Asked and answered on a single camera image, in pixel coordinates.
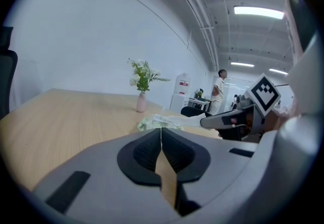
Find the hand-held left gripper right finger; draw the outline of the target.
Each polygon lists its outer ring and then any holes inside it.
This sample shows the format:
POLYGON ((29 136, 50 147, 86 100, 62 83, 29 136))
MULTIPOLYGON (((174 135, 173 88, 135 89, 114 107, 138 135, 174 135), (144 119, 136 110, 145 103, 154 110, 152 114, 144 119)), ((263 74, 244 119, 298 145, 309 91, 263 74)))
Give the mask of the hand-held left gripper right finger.
POLYGON ((209 138, 162 128, 163 153, 176 173, 175 210, 186 216, 221 194, 256 150, 250 142, 209 138))

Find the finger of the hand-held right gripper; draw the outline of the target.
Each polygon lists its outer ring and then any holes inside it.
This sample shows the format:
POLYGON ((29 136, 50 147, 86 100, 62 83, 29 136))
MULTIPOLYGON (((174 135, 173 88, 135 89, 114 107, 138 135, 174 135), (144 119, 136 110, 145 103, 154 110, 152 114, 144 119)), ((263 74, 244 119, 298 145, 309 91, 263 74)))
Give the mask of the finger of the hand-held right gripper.
POLYGON ((246 113, 241 109, 231 110, 201 119, 200 125, 207 129, 231 129, 247 126, 246 113))

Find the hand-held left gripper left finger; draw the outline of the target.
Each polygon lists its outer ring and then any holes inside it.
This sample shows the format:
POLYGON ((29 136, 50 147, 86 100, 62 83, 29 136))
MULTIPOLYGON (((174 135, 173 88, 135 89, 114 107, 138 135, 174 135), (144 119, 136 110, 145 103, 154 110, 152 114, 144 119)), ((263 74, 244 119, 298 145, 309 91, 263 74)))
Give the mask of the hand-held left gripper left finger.
POLYGON ((48 173, 34 194, 66 222, 172 223, 155 166, 159 129, 92 145, 48 173))

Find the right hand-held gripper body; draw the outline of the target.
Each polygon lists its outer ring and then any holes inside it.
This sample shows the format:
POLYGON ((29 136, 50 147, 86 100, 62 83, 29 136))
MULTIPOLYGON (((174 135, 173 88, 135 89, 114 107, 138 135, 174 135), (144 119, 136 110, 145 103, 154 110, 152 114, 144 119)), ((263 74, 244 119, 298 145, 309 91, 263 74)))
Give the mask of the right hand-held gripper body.
POLYGON ((240 141, 250 135, 263 135, 266 116, 280 98, 281 95, 275 85, 264 73, 247 88, 243 95, 237 97, 236 109, 240 113, 236 117, 236 126, 240 141))

